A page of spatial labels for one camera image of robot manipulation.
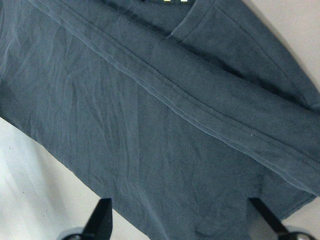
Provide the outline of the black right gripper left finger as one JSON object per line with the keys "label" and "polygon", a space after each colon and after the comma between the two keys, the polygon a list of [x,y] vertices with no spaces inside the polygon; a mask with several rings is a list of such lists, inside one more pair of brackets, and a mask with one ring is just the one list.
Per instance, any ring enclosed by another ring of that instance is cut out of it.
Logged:
{"label": "black right gripper left finger", "polygon": [[84,240],[109,240],[113,231],[112,199],[98,201],[84,229]]}

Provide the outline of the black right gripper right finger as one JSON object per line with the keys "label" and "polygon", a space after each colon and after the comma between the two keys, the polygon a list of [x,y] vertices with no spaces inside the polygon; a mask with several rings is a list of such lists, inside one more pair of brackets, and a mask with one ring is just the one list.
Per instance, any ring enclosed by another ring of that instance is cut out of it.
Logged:
{"label": "black right gripper right finger", "polygon": [[248,199],[249,234],[289,234],[287,228],[257,197]]}

